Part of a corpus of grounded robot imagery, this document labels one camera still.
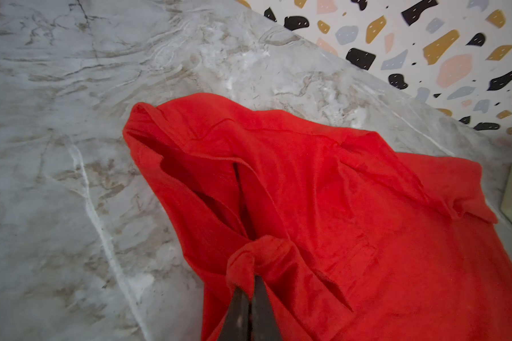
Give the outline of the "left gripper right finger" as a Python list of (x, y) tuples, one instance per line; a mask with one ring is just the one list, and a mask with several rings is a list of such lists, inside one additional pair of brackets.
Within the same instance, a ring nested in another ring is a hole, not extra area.
[(251, 303), (252, 340), (283, 341), (263, 279), (255, 277)]

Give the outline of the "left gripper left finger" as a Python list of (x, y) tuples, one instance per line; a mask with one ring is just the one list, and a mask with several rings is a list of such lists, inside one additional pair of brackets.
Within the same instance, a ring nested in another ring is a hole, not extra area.
[(236, 288), (225, 316), (218, 341), (249, 341), (252, 338), (251, 303), (248, 295)]

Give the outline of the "red t shirt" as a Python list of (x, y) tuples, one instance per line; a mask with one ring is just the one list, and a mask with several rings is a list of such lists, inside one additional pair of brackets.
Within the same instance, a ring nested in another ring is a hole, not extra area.
[(123, 136), (203, 281), (203, 340), (256, 276), (285, 340), (512, 340), (480, 164), (207, 93), (136, 104)]

